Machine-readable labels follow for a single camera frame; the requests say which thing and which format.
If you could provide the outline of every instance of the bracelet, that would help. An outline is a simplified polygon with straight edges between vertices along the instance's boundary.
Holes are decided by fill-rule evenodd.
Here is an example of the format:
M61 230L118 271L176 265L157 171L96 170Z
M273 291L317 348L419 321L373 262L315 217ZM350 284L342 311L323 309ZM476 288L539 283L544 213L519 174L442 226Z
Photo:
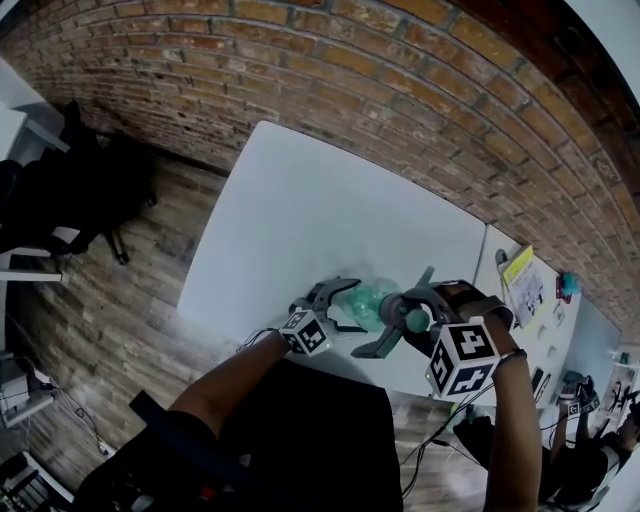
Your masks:
M508 354L503 355L500 358L500 362L498 363L498 366L496 366L496 369L500 368L503 364L515 359L516 357L524 357L526 359L527 353L524 351L524 349L517 348L513 352L509 352Z

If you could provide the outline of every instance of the fiducial marker cube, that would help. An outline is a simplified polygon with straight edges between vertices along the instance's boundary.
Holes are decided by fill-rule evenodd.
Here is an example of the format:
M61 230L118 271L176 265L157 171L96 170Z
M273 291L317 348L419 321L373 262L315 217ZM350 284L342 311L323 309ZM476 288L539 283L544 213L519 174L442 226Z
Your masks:
M437 397L461 400L482 389L499 362L500 355L483 323L444 325L427 379Z
M310 309L294 311L279 331L296 354L315 356L332 345L327 332Z

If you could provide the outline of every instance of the wooden floor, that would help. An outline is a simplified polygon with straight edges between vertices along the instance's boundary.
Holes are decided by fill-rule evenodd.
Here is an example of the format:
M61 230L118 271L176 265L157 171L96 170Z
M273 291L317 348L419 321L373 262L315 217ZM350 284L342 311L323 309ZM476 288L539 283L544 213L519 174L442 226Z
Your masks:
M225 180L164 158L155 161L158 204L123 229L129 265L120 266L99 237L86 254L58 263L62 283L13 284L7 298L9 312L26 329L42 365L115 448L142 428L128 407L140 390L168 406L190 382L235 351L233 344L203 332L176 311ZM19 334L11 320L7 329ZM404 460L444 421L447 408L421 397L390 396L398 456ZM72 407L77 406L61 397L33 417L28 436L27 425L0 433L0 457L28 443L75 490L103 459ZM443 438L455 441L451 435ZM412 458L403 466L403 483L414 468ZM480 510L485 485L482 468L449 448L432 446L405 510Z

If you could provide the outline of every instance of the office chair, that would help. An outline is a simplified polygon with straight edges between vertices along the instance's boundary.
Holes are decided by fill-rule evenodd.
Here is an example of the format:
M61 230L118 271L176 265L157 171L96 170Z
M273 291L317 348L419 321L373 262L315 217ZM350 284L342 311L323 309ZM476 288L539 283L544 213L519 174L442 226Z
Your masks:
M68 152L46 150L25 167L0 162L0 253L33 246L54 256L79 254L102 233L118 262L128 263L119 227L156 203L152 165L125 138L102 147L75 102L65 109L60 139ZM53 235L58 226L80 232L67 243Z

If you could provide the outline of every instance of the black shirt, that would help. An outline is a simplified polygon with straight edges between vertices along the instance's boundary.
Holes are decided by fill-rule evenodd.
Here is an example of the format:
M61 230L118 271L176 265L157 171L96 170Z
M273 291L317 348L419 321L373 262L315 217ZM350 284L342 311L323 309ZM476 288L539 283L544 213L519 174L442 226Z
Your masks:
M612 448L620 464L610 464L602 447ZM574 449L563 448L558 454L557 474L562 484L555 500L559 503L583 503L593 497L610 470L620 471L631 457L631 452L619 447L618 435L609 433L601 439L589 439Z
M190 436L244 462L301 510L401 511L391 407L383 389L276 365L241 405L220 440L198 418L171 412ZM82 483L76 511L278 510L211 478L145 429Z

